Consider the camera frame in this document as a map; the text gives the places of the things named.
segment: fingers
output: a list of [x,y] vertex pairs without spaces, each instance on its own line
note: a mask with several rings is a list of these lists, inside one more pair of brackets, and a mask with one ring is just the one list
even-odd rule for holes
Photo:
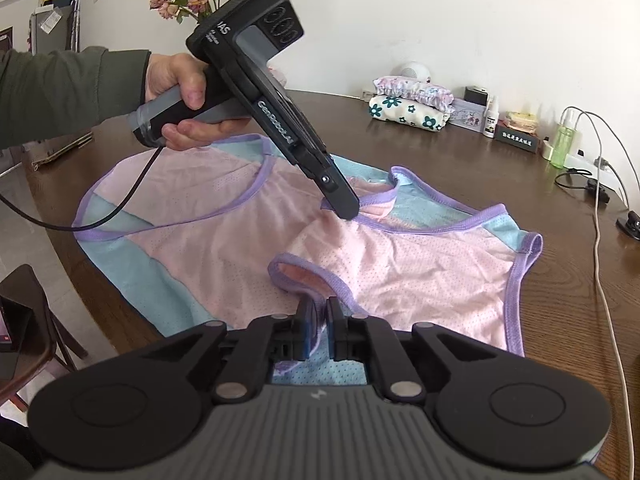
[[208,146],[212,142],[240,132],[249,119],[223,121],[219,124],[205,124],[194,120],[182,121],[177,126],[166,124],[162,128],[162,135],[166,139],[166,145],[172,150],[183,152],[191,148]]
[[189,54],[177,54],[171,57],[170,65],[178,85],[180,85],[182,100],[192,110],[202,108],[207,86],[207,80],[204,76],[206,63],[189,56]]

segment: floral fabric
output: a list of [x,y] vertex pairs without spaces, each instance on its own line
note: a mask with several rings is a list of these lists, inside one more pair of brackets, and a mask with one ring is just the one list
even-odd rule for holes
[[369,113],[380,121],[394,121],[432,132],[439,132],[449,120],[449,114],[430,106],[386,95],[375,96],[369,101]]
[[418,101],[443,113],[453,113],[451,106],[454,99],[453,94],[442,86],[399,75],[381,77],[376,79],[373,84],[378,91],[378,95]]

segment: small box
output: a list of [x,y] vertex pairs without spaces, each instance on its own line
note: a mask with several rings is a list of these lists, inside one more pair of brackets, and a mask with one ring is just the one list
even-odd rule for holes
[[489,102],[489,92],[478,86],[468,86],[465,88],[465,101],[476,105],[486,106]]
[[462,99],[453,99],[454,112],[449,118],[450,124],[462,126],[467,130],[481,132],[484,129],[484,111],[486,108]]
[[506,142],[533,153],[538,151],[538,146],[540,145],[539,138],[508,128],[502,121],[498,121],[498,127],[495,129],[495,140]]

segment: white bottle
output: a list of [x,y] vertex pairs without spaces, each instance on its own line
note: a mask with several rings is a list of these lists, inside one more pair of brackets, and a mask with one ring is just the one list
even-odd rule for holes
[[490,139],[494,138],[495,127],[498,125],[498,117],[500,112],[498,111],[498,96],[493,96],[489,107],[486,110],[486,119],[484,120],[484,130],[482,134]]

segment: person's arm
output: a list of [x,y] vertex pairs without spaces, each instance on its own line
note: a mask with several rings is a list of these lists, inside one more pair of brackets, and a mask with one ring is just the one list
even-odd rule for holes
[[[81,53],[0,56],[0,149],[52,139],[135,111],[174,85],[187,106],[204,104],[206,64],[189,54],[161,56],[146,50],[109,52],[92,46]],[[207,146],[241,131],[248,120],[165,124],[172,150]]]
[[134,111],[145,101],[146,50],[0,57],[0,148],[50,139]]

